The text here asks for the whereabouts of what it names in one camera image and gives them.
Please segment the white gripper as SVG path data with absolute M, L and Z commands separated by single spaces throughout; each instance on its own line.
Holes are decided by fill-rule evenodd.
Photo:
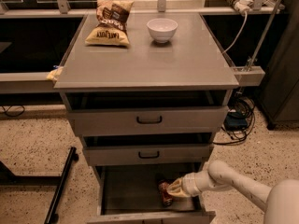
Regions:
M 215 187 L 215 182 L 210 177 L 207 171 L 198 173 L 189 173 L 185 176 L 177 178 L 172 182 L 167 192 L 169 195 L 179 198 L 195 197 L 206 190 L 211 190 Z

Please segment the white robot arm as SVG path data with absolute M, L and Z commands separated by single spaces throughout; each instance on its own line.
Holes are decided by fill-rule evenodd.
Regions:
M 171 183 L 174 197 L 195 197 L 204 191 L 234 188 L 263 212 L 263 224 L 299 224 L 299 181 L 285 179 L 268 187 L 244 176 L 224 161 L 213 161 L 206 170 L 188 173 Z

